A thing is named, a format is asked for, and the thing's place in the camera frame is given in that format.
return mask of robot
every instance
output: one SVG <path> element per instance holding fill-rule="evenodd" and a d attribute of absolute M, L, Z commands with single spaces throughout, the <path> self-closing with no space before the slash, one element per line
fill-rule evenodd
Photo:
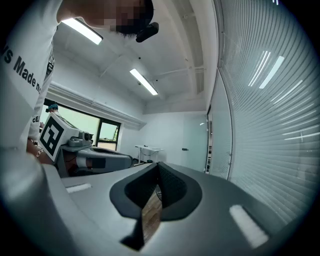
<path fill-rule="evenodd" d="M 72 176 L 110 173 L 130 168 L 133 159 L 130 155 L 92 146 L 92 134 L 81 131 L 62 116 L 54 112 L 49 114 L 39 137 L 39 145 L 54 162 L 61 178 L 67 178 L 64 151 L 76 154 L 78 159 L 92 160 L 92 169 L 85 164 L 78 166 Z"/>

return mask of white cube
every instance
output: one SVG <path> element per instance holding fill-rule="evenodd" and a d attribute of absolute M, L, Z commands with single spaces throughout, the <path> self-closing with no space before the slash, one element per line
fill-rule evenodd
<path fill-rule="evenodd" d="M 51 112 L 41 131 L 39 145 L 55 162 L 60 146 L 67 144 L 71 137 L 78 137 L 80 130 L 60 115 Z"/>

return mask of gray surface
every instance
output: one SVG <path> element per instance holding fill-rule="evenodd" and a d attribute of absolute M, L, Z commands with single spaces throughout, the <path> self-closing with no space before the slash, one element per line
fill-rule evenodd
<path fill-rule="evenodd" d="M 266 205 L 231 182 L 182 166 L 168 164 L 198 181 L 202 201 L 186 219 L 162 222 L 141 252 L 153 255 L 247 255 L 249 244 L 229 214 L 244 206 L 265 230 L 276 234 L 284 223 Z"/>
<path fill-rule="evenodd" d="M 32 155 L 0 152 L 0 159 L 1 202 L 25 234 L 47 254 L 138 254 L 120 243 L 133 231 L 136 221 L 120 216 L 110 201 L 109 192 L 114 183 L 149 164 L 118 172 L 60 179 L 53 166 L 40 165 Z M 229 214 L 232 205 L 242 205 L 270 235 L 283 227 L 273 211 L 231 182 L 182 166 L 169 166 L 198 181 L 203 198 L 187 218 L 162 222 L 141 250 L 142 254 L 252 253 Z M 84 183 L 92 187 L 68 194 L 66 187 Z"/>
<path fill-rule="evenodd" d="M 78 152 L 80 150 L 84 150 L 84 149 L 87 149 L 87 148 L 91 148 L 92 146 L 91 145 L 86 145 L 86 146 L 69 146 L 69 145 L 62 145 L 60 147 L 60 150 L 66 150 L 66 151 L 69 151 L 69 152 Z"/>
<path fill-rule="evenodd" d="M 138 255 L 110 236 L 114 230 L 104 232 L 83 214 L 54 166 L 40 165 L 34 156 L 16 150 L 0 151 L 0 160 L 1 202 L 27 237 L 46 254 Z"/>
<path fill-rule="evenodd" d="M 71 199 L 90 220 L 119 242 L 134 230 L 136 220 L 122 217 L 110 201 L 111 187 L 123 178 L 132 175 L 150 164 L 120 170 L 111 173 L 63 178 L 65 187 L 84 183 L 92 188 L 70 194 Z"/>
<path fill-rule="evenodd" d="M 162 222 L 141 250 L 147 255 L 233 255 L 251 252 L 249 244 L 229 214 L 233 205 L 243 205 L 268 234 L 276 234 L 284 223 L 267 206 L 231 182 L 182 166 L 168 164 L 198 181 L 202 189 L 199 206 L 187 218 Z M 64 178 L 65 187 L 90 183 L 92 188 L 72 193 L 77 207 L 116 241 L 129 235 L 135 221 L 121 217 L 109 198 L 110 188 L 147 165 L 95 176 Z"/>

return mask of blue cap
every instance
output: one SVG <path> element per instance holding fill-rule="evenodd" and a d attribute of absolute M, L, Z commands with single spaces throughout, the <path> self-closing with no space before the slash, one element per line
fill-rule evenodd
<path fill-rule="evenodd" d="M 55 109 L 58 110 L 58 104 L 52 104 L 48 107 L 48 110 Z"/>

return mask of black headset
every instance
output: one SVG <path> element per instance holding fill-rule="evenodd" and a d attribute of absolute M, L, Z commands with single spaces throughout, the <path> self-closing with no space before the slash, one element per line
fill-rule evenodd
<path fill-rule="evenodd" d="M 147 40 L 148 38 L 153 37 L 154 35 L 158 34 L 159 32 L 159 24 L 157 22 L 153 22 L 146 26 L 143 30 L 141 30 L 137 36 L 136 41 L 138 43 L 142 43 L 143 41 Z"/>

